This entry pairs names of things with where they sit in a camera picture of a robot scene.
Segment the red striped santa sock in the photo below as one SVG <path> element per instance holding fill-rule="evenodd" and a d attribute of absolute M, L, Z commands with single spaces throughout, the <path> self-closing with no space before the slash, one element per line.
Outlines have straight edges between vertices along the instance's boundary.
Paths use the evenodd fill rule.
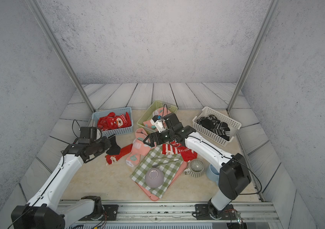
<path fill-rule="evenodd" d="M 162 154 L 163 155 L 175 155 L 175 154 L 179 154 L 179 150 L 177 147 L 172 146 L 170 144 L 163 144 L 162 145 Z"/>

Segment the pink sock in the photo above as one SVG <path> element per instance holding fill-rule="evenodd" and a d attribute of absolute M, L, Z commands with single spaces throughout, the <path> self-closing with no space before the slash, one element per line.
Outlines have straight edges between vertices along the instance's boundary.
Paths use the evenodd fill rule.
<path fill-rule="evenodd" d="M 143 140 L 148 136 L 143 128 L 135 131 L 135 139 L 132 144 L 131 153 L 126 158 L 126 164 L 130 167 L 135 167 L 139 164 L 141 156 L 146 156 L 156 146 L 151 147 L 143 143 Z"/>
<path fill-rule="evenodd" d="M 162 117 L 165 117 L 166 115 L 170 114 L 171 111 L 167 108 L 167 107 L 161 107 L 156 109 L 155 111 L 152 112 L 152 117 L 150 119 L 148 119 L 147 121 L 143 122 L 143 125 L 145 127 L 148 127 L 152 130 L 156 130 L 155 127 L 153 127 L 153 125 L 151 124 L 151 119 L 155 116 L 155 115 L 161 115 Z"/>

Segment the front aluminium rail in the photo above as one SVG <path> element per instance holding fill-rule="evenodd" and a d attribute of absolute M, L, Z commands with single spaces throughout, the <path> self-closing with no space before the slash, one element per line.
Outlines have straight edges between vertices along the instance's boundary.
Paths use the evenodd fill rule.
<path fill-rule="evenodd" d="M 103 201 L 119 205 L 117 220 L 107 221 L 106 229 L 281 229 L 271 202 L 232 202 L 234 220 L 197 220 L 196 204 L 203 202 Z"/>

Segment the metal frame post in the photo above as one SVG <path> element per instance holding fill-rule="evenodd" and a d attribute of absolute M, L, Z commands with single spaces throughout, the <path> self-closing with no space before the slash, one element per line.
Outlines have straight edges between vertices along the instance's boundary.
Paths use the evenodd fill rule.
<path fill-rule="evenodd" d="M 234 105 L 235 105 L 235 102 L 239 96 L 239 93 L 241 92 L 242 90 L 242 87 L 249 75 L 249 72 L 250 72 L 250 69 L 256 59 L 256 56 L 260 50 L 260 47 L 264 41 L 264 38 L 269 30 L 269 27 L 270 27 L 270 24 L 271 24 L 271 21 L 273 20 L 274 18 L 274 15 L 275 15 L 275 12 L 278 8 L 278 4 L 279 4 L 279 0 L 272 0 L 270 5 L 269 5 L 269 8 L 268 8 L 268 11 L 264 17 L 264 20 L 262 22 L 262 25 L 260 27 L 260 30 L 256 36 L 256 39 L 255 39 L 255 42 L 253 44 L 253 47 L 250 51 L 250 54 L 248 56 L 248 59 L 246 61 L 246 64 L 244 65 L 244 69 L 238 79 L 238 82 L 236 84 L 236 88 L 234 90 L 234 93 L 233 93 L 233 96 L 228 104 L 228 107 L 226 109 L 227 113 L 230 113 L 231 110 L 234 108 Z"/>
<path fill-rule="evenodd" d="M 83 89 L 74 69 L 72 68 L 67 56 L 65 55 L 60 43 L 58 42 L 56 36 L 54 35 L 52 29 L 50 28 L 47 19 L 45 18 L 39 4 L 36 0 L 26 0 L 27 5 L 29 6 L 31 12 L 33 13 L 35 19 L 37 20 L 39 26 L 41 27 L 42 31 L 46 35 L 48 41 L 51 43 L 57 57 L 59 58 L 60 62 L 62 63 L 63 67 L 65 68 L 68 76 L 70 77 L 71 81 L 75 85 L 77 91 L 79 92 L 81 98 L 84 100 L 86 105 L 88 106 L 89 110 L 94 113 L 96 109 L 92 105 L 89 97 L 87 96 L 85 90 Z"/>

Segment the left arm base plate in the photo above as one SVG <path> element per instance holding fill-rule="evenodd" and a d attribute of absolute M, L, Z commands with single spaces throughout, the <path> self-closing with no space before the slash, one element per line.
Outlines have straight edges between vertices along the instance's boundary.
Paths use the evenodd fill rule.
<path fill-rule="evenodd" d="M 117 204 L 108 204 L 102 205 L 100 208 L 97 207 L 95 213 L 92 213 L 88 216 L 81 218 L 79 221 L 116 221 L 118 214 L 119 205 Z"/>

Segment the red patterned knit sock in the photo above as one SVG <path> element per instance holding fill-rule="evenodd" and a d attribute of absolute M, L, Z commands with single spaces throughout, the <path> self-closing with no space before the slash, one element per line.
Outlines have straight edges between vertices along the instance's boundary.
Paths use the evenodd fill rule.
<path fill-rule="evenodd" d="M 194 159 L 197 159 L 198 154 L 193 150 L 187 148 L 181 143 L 177 143 L 176 141 L 170 142 L 170 145 L 177 149 L 178 154 L 180 154 L 185 162 L 190 162 Z"/>

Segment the black white striped sock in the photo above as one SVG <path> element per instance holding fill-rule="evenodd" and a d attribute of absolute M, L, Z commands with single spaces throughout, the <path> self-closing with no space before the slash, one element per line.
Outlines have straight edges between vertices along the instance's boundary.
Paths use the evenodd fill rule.
<path fill-rule="evenodd" d="M 231 130 L 228 127 L 228 124 L 220 121 L 216 116 L 210 114 L 208 116 L 200 117 L 197 121 L 197 124 L 203 126 L 207 130 L 218 135 L 222 139 L 229 141 Z"/>

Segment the red snowman sock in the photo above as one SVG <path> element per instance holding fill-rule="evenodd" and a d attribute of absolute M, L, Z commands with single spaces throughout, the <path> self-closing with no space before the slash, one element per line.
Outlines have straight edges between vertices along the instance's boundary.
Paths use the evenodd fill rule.
<path fill-rule="evenodd" d="M 132 125 L 130 115 L 128 113 L 117 115 L 114 117 L 108 117 L 106 119 L 107 127 L 110 130 L 127 128 Z"/>

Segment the red fluffy sock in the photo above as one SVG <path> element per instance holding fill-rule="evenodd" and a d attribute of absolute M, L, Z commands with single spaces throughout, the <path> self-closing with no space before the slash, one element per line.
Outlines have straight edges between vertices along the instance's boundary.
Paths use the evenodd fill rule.
<path fill-rule="evenodd" d="M 115 123 L 115 118 L 116 114 L 114 112 L 111 112 L 107 116 L 101 117 L 98 120 L 97 127 L 101 131 L 118 129 L 118 125 Z"/>

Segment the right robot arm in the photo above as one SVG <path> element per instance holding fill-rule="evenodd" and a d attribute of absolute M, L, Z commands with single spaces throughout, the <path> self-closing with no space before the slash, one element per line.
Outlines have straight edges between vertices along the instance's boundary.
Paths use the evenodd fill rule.
<path fill-rule="evenodd" d="M 195 218 L 221 219 L 231 201 L 252 182 L 245 158 L 241 154 L 233 155 L 219 149 L 193 127 L 184 127 L 174 113 L 166 115 L 163 120 L 167 129 L 148 134 L 143 143 L 153 147 L 174 141 L 208 161 L 219 172 L 219 190 L 208 201 L 207 212 L 196 213 Z"/>

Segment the left metal frame post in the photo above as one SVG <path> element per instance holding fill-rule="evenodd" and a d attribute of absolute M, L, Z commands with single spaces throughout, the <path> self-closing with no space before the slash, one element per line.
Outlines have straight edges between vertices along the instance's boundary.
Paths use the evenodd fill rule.
<path fill-rule="evenodd" d="M 81 98 L 84 100 L 86 105 L 88 106 L 89 110 L 94 113 L 96 109 L 92 105 L 89 97 L 87 96 L 85 90 L 83 89 L 74 69 L 72 68 L 67 56 L 65 55 L 60 43 L 58 42 L 56 36 L 54 35 L 52 29 L 50 28 L 47 19 L 45 18 L 39 4 L 36 0 L 26 0 L 27 5 L 29 6 L 31 12 L 33 13 L 35 19 L 37 20 L 39 26 L 41 27 L 42 31 L 46 35 L 48 41 L 51 43 L 57 57 L 59 58 L 60 62 L 62 63 L 63 67 L 65 68 L 68 76 L 70 77 L 71 81 L 75 85 L 77 91 L 79 92 Z"/>

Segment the white plastic basket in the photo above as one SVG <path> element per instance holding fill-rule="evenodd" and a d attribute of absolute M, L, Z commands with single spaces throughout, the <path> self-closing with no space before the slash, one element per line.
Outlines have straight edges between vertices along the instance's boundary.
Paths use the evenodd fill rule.
<path fill-rule="evenodd" d="M 203 116 L 208 116 L 208 115 L 214 115 L 216 116 L 220 121 L 225 122 L 228 124 L 228 127 L 231 130 L 231 134 L 230 134 L 230 140 L 226 141 L 224 139 L 222 139 L 221 137 L 219 137 L 218 135 L 214 134 L 213 132 L 207 130 L 206 128 L 204 128 L 203 126 L 197 124 L 197 120 L 200 117 Z M 235 135 L 237 133 L 237 131 L 241 128 L 241 123 L 230 118 L 229 116 L 220 113 L 210 107 L 204 107 L 201 112 L 193 119 L 193 127 L 194 129 L 196 129 L 199 133 L 201 133 L 201 135 L 204 135 L 206 137 L 208 137 L 209 139 L 217 142 L 218 144 L 220 144 L 221 146 L 225 147 L 227 144 L 231 143 L 233 141 L 233 139 L 235 138 Z"/>

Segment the pink tray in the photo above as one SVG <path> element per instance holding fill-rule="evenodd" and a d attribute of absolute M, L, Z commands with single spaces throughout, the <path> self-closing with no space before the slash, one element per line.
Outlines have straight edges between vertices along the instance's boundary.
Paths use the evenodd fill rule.
<path fill-rule="evenodd" d="M 177 171 L 177 174 L 174 176 L 170 186 L 173 185 L 173 183 L 176 181 L 176 179 L 184 172 L 184 170 L 187 168 L 188 163 L 183 161 L 182 165 L 180 166 L 179 170 Z M 151 200 L 151 201 L 158 201 L 160 200 L 160 198 L 158 198 L 157 196 L 151 194 L 146 188 L 144 188 L 143 186 L 141 186 L 140 184 L 137 184 L 137 186 L 147 195 L 147 197 Z"/>

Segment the right metal frame post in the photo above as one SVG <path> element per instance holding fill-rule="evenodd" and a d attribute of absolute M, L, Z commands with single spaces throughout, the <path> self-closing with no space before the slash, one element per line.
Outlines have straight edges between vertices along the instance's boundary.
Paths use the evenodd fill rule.
<path fill-rule="evenodd" d="M 270 27 L 270 24 L 271 24 L 271 21 L 273 20 L 274 18 L 274 15 L 275 15 L 275 12 L 278 8 L 278 4 L 279 4 L 279 0 L 272 0 L 270 5 L 269 5 L 269 8 L 268 8 L 268 11 L 264 17 L 264 20 L 262 22 L 262 25 L 260 27 L 260 30 L 256 36 L 256 39 L 255 39 L 255 42 L 253 44 L 253 47 L 250 51 L 250 54 L 248 56 L 248 59 L 246 61 L 246 64 L 244 65 L 244 69 L 238 79 L 238 82 L 236 84 L 236 88 L 234 90 L 234 93 L 233 93 L 233 96 L 228 104 L 228 107 L 226 109 L 227 113 L 230 113 L 231 110 L 234 108 L 234 105 L 235 105 L 235 102 L 239 96 L 239 93 L 241 92 L 242 90 L 242 87 L 249 75 L 249 72 L 250 72 L 250 69 L 256 59 L 256 56 L 260 50 L 260 47 L 264 41 L 264 38 L 269 30 L 269 27 Z"/>

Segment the green plastic basket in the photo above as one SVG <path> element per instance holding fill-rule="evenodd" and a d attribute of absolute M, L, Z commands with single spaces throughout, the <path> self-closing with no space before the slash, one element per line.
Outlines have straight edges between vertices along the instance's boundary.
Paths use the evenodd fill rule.
<path fill-rule="evenodd" d="M 155 100 L 150 107 L 146 110 L 146 112 L 143 114 L 143 116 L 138 120 L 137 125 L 140 128 L 144 128 L 147 133 L 156 132 L 157 129 L 152 128 L 152 124 L 150 123 L 150 120 L 155 116 L 162 114 L 163 106 L 167 105 L 167 108 L 165 108 L 164 114 L 166 115 L 166 110 L 168 110 L 168 113 L 176 113 L 178 110 L 178 107 L 169 103 L 165 103 L 163 101 Z"/>

